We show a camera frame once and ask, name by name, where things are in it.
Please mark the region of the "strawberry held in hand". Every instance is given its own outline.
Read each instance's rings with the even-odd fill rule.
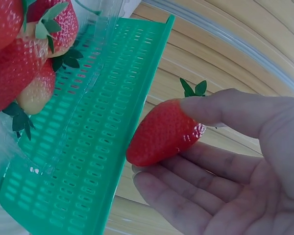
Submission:
[[[188,96],[205,96],[207,83],[195,92],[180,79]],[[188,117],[180,99],[170,99],[155,106],[138,126],[126,151],[126,159],[136,166],[148,166],[187,150],[203,135],[206,127]]]

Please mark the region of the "red strawberry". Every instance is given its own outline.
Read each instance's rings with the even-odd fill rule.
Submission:
[[[185,96],[205,96],[203,81],[194,93],[181,79]],[[175,156],[191,147],[203,135],[206,127],[188,117],[180,107],[180,99],[170,99],[156,105],[138,126],[126,151],[126,159],[136,166],[148,166]]]
[[[0,50],[0,111],[5,109],[37,76],[48,56],[48,40],[35,39],[35,24]]]
[[[51,99],[54,84],[55,72],[48,59],[34,80],[17,96],[16,101],[27,114],[37,114]]]
[[[16,38],[23,20],[21,0],[0,0],[0,50]]]
[[[62,2],[68,2],[69,5],[54,18],[61,26],[61,31],[51,33],[51,36],[54,37],[54,54],[50,51],[49,58],[65,54],[76,39],[78,33],[78,21],[71,0],[37,0],[28,8],[27,21],[37,22],[43,16],[45,11],[57,3]]]

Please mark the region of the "green strawberry calyx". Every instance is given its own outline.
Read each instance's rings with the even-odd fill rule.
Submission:
[[[24,32],[26,31],[26,24],[27,24],[27,12],[28,12],[28,7],[32,5],[36,0],[22,0],[22,6],[23,6],[23,30]]]
[[[2,112],[12,117],[12,131],[16,132],[18,139],[21,137],[20,132],[25,130],[28,139],[31,140],[30,129],[35,129],[35,126],[29,119],[29,116],[16,102],[12,102],[8,107],[2,110]]]
[[[203,80],[198,85],[196,85],[195,86],[195,91],[193,91],[191,86],[181,77],[180,77],[180,82],[182,84],[182,87],[184,88],[185,97],[206,96],[206,94],[205,94],[206,91],[207,91],[207,81],[206,80]]]
[[[84,56],[80,51],[75,49],[78,43],[79,41],[75,40],[73,46],[64,55],[52,58],[52,68],[54,72],[57,72],[61,67],[66,69],[66,66],[75,69],[80,68],[78,60],[84,58]]]
[[[54,53],[54,43],[51,33],[57,33],[61,31],[61,26],[54,20],[65,8],[69,5],[68,2],[60,2],[49,8],[39,22],[36,24],[35,37],[37,39],[48,39],[48,45],[51,52]]]

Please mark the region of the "green plastic tray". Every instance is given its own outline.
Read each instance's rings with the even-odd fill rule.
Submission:
[[[43,177],[31,168],[10,163],[0,187],[2,207],[33,235],[100,235],[111,209],[125,162],[161,55],[172,29],[167,23],[119,19],[105,65],[95,85],[82,96],[92,74],[96,46],[84,54],[80,70],[57,75],[56,90],[44,110],[31,119],[37,130],[21,149],[37,165],[53,156],[65,128],[66,141],[53,174]]]

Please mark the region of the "hand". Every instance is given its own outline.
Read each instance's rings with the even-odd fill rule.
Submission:
[[[185,235],[294,235],[294,98],[229,89],[181,105],[198,122],[258,138],[264,158],[198,142],[133,167],[146,202]]]

